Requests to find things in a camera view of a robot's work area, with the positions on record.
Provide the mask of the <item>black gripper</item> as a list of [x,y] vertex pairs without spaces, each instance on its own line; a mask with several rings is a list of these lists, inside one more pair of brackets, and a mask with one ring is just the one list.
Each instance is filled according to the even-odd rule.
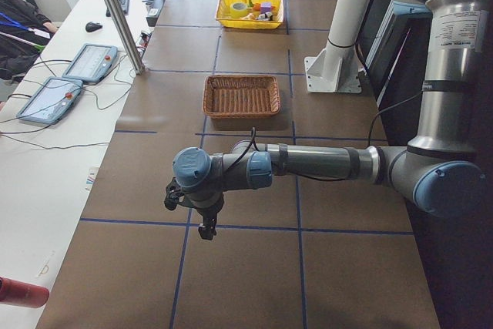
[[200,237],[203,240],[212,240],[216,236],[217,217],[223,205],[223,201],[217,201],[207,208],[196,208],[197,213],[203,218],[202,223],[198,227]]

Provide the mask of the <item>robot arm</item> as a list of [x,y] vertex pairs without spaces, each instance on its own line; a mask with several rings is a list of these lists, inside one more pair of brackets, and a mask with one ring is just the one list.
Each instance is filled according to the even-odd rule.
[[384,184],[436,217],[455,217],[476,207],[487,180],[474,162],[469,127],[492,0],[394,0],[394,10],[432,17],[418,132],[406,146],[355,149],[244,140],[225,154],[186,148],[173,160],[165,207],[196,210],[205,240],[216,235],[226,191],[265,188],[286,174]]

